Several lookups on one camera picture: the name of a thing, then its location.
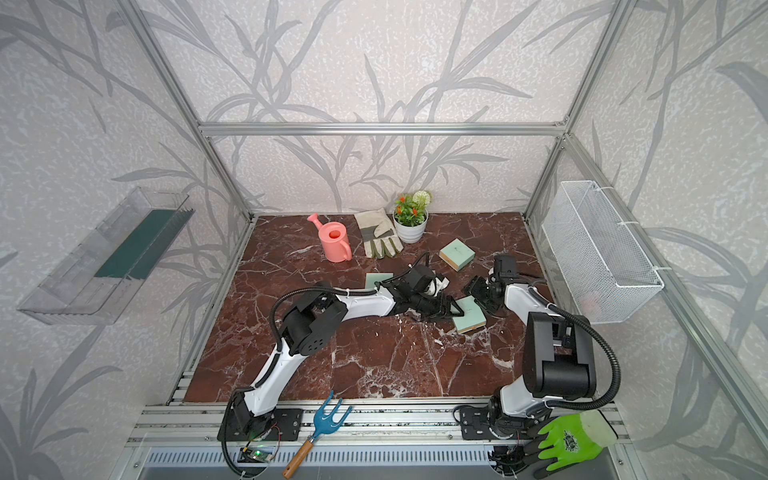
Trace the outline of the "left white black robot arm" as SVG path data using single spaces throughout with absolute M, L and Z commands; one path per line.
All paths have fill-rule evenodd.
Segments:
M 299 366 L 322 350 L 342 323 L 358 318 L 391 317 L 413 311 L 421 321 L 466 315 L 445 292 L 449 280 L 427 265 L 376 280 L 369 289 L 342 289 L 327 282 L 279 297 L 268 314 L 275 346 L 255 379 L 231 394 L 217 439 L 248 440 L 275 423 L 278 400 Z

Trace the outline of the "mint jewelry box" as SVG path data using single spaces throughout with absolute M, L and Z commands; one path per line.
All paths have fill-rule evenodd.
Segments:
M 389 280 L 393 276 L 393 273 L 369 272 L 365 276 L 364 288 L 366 290 L 375 290 L 377 289 L 377 285 L 379 283 L 384 282 L 385 280 Z
M 472 262 L 475 252 L 459 239 L 454 239 L 439 251 L 439 257 L 453 270 L 460 271 Z
M 463 297 L 456 301 L 462 314 L 454 315 L 453 322 L 458 333 L 467 333 L 486 325 L 486 317 L 473 296 Z

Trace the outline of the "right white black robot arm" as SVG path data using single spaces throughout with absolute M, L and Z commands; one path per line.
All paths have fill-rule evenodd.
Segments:
M 611 403 L 621 385 L 618 357 L 590 321 L 540 294 L 509 254 L 489 276 L 464 288 L 487 313 L 501 308 L 525 324 L 522 376 L 499 388 L 482 408 L 454 410 L 465 440 L 508 440 L 531 432 L 556 409 L 588 411 Z

